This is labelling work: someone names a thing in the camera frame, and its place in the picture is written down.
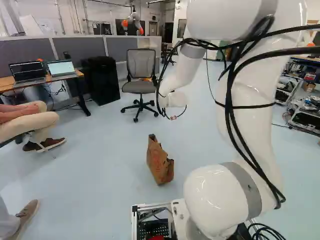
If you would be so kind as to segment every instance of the person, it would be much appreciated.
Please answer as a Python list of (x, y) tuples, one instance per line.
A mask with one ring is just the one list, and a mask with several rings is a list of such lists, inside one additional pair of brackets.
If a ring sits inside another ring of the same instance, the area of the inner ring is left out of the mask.
[(6, 204), (0, 196), (0, 238), (3, 240), (18, 240), (37, 212), (38, 207), (39, 201), (34, 199), (15, 216), (9, 215)]
[[(23, 151), (43, 152), (37, 143), (41, 143), (46, 149), (52, 149), (63, 144), (66, 139), (48, 138), (49, 130), (55, 126), (59, 115), (47, 111), (47, 105), (43, 101), (34, 101), (21, 105), (0, 104), (0, 143), (3, 143), (17, 135), (34, 131), (30, 140), (23, 146)], [(15, 216), (8, 213), (6, 204), (0, 196), (0, 238), (4, 240), (17, 240), (27, 223), (37, 212), (39, 201), (30, 201)]]
[(20, 134), (34, 131), (30, 140), (23, 146), (23, 151), (43, 152), (37, 143), (41, 143), (47, 150), (63, 144), (66, 139), (48, 138), (49, 130), (55, 126), (59, 115), (47, 111), (43, 101), (33, 101), (20, 105), (0, 104), (0, 143)]

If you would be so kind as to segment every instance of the gray band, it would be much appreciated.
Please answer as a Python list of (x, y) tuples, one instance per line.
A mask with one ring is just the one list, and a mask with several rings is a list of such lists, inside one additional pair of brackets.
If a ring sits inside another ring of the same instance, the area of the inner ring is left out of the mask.
[(248, 28), (248, 30), (239, 39), (244, 39), (257, 25), (261, 19), (268, 15), (274, 15), (277, 11), (278, 0), (262, 0), (258, 13), (256, 14), (253, 23)]
[(246, 219), (250, 220), (259, 216), (262, 211), (261, 195), (249, 173), (235, 162), (224, 162), (220, 165), (226, 167), (235, 176), (243, 189), (248, 203), (248, 217)]
[(202, 59), (205, 52), (204, 48), (190, 46), (189, 44), (183, 44), (180, 49), (180, 53), (191, 59)]

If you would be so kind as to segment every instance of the laptop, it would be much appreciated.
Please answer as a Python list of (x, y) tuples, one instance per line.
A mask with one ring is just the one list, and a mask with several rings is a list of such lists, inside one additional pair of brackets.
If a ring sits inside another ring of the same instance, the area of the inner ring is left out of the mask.
[(52, 79), (60, 77), (77, 77), (75, 67), (71, 60), (57, 60), (46, 62)]
[(9, 64), (14, 77), (14, 87), (24, 87), (46, 82), (46, 71), (40, 61), (28, 61)]

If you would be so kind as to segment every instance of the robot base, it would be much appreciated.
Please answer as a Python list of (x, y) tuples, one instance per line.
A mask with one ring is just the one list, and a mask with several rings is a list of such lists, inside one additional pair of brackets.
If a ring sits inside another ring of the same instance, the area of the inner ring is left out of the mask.
[[(240, 224), (228, 240), (237, 240), (239, 236), (243, 240), (251, 240), (254, 232), (250, 234), (247, 226), (255, 222), (252, 219)], [(148, 240), (154, 236), (164, 236), (168, 240), (210, 240), (193, 223), (183, 198), (167, 203), (133, 205), (131, 224), (132, 240)], [(226, 239), (215, 237), (212, 240)]]

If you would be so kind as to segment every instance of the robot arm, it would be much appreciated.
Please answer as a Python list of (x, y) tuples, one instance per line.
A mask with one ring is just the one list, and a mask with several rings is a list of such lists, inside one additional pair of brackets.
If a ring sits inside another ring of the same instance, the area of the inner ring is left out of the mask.
[[(242, 40), (267, 15), (275, 17), (270, 31), (302, 26), (307, 22), (306, 6), (301, 0), (190, 0), (184, 37)], [(265, 38), (238, 64), (259, 54), (294, 48), (301, 36), (301, 32), (291, 32)], [(176, 89), (192, 82), (204, 54), (205, 50), (198, 46), (184, 44), (181, 47), (175, 76), (164, 78), (160, 84), (158, 101), (161, 107), (183, 107), (187, 103), (186, 96)], [(272, 103), (279, 75), (288, 59), (288, 56), (268, 58), (244, 68), (233, 83), (233, 105)], [(216, 101), (222, 105), (226, 104), (227, 78), (227, 74), (221, 78), (215, 93)], [(234, 115), (256, 161), (270, 182), (282, 191), (283, 180), (271, 143), (272, 108), (237, 109)], [(217, 105), (216, 116), (218, 129), (229, 143), (225, 108)], [(184, 183), (183, 195), (192, 222), (209, 239), (227, 238), (237, 224), (270, 211), (277, 204), (266, 182), (239, 154), (230, 162), (194, 170)]]
[(139, 30), (139, 34), (144, 34), (144, 29), (142, 28), (140, 24), (140, 17), (139, 14), (133, 10), (133, 13), (130, 14), (125, 20), (122, 21), (121, 25), (125, 31), (128, 30), (129, 23), (134, 23), (135, 27)]

